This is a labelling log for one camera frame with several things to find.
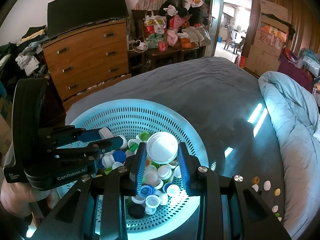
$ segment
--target red bucket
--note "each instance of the red bucket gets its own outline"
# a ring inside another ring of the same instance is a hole
[[[159,51],[166,51],[168,49],[168,43],[166,41],[160,41],[158,45]]]

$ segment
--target flat screen tv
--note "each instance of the flat screen tv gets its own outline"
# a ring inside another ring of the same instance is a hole
[[[128,16],[125,0],[55,0],[48,3],[48,36],[54,38],[85,25]]]

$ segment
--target gray bed sheet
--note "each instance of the gray bed sheet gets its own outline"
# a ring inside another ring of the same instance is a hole
[[[257,78],[221,57],[168,65],[76,102],[67,113],[66,124],[93,106],[123,98],[154,101],[181,114],[201,137],[211,168],[224,176],[240,174],[250,184],[258,176],[261,197],[270,208],[278,205],[284,217],[284,169],[270,116],[267,114],[255,137],[257,120],[248,122],[259,103],[262,109],[266,107]],[[228,147],[233,150],[225,157]],[[269,191],[263,189],[266,180],[271,182]],[[279,196],[274,194],[277,188],[281,189]],[[195,239],[195,217],[161,239],[181,238],[181,232],[185,239]]]

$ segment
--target metal bolt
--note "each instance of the metal bolt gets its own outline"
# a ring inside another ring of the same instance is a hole
[[[200,172],[207,172],[207,171],[208,171],[208,168],[205,167],[205,166],[200,166],[200,167],[198,168],[198,171],[200,171]]]
[[[90,179],[90,175],[88,175],[88,174],[84,174],[84,175],[82,175],[82,177],[81,177],[81,180],[82,181],[87,181],[87,180],[89,180]]]
[[[235,179],[235,181],[238,181],[238,182],[243,181],[243,177],[241,175],[236,175],[233,178]]]
[[[127,171],[127,167],[126,166],[120,166],[117,168],[118,172],[123,173]]]

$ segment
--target colander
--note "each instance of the colander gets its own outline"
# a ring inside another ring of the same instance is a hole
[[[208,157],[204,144],[191,124],[166,106],[140,99],[121,99],[95,106],[72,123],[76,128],[87,130],[102,127],[110,128],[114,136],[124,135],[127,140],[148,131],[154,134],[166,131],[173,134],[178,142],[185,142],[189,154],[198,157],[201,165],[208,167]],[[88,143],[76,142],[67,147],[85,147]],[[183,189],[182,180],[175,178],[174,184],[180,187],[177,197],[169,197],[166,206],[159,206],[154,215],[134,219],[126,214],[128,239],[147,240],[157,238],[178,228],[195,212],[200,197],[189,197]],[[60,197],[72,187],[73,183],[58,188]],[[99,198],[96,233],[100,233],[102,196]]]

